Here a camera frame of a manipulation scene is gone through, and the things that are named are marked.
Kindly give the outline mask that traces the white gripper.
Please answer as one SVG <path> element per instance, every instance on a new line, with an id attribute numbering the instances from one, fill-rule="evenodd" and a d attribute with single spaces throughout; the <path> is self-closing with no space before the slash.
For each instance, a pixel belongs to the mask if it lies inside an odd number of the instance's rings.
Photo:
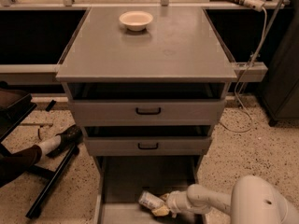
<path id="1" fill-rule="evenodd" d="M 165 217 L 170 212 L 172 217 L 187 209 L 187 194 L 185 191 L 173 191 L 160 196 L 165 204 L 151 211 L 156 217 Z"/>

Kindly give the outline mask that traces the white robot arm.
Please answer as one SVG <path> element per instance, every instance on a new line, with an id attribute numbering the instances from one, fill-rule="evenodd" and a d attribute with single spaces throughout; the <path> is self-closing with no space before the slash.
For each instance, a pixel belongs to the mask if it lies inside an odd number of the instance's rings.
<path id="1" fill-rule="evenodd" d="M 254 175 L 238 179 L 231 194 L 199 184 L 166 195 L 164 204 L 152 210 L 157 217 L 183 212 L 205 214 L 216 208 L 231 224 L 299 224 L 299 212 L 273 185 Z"/>

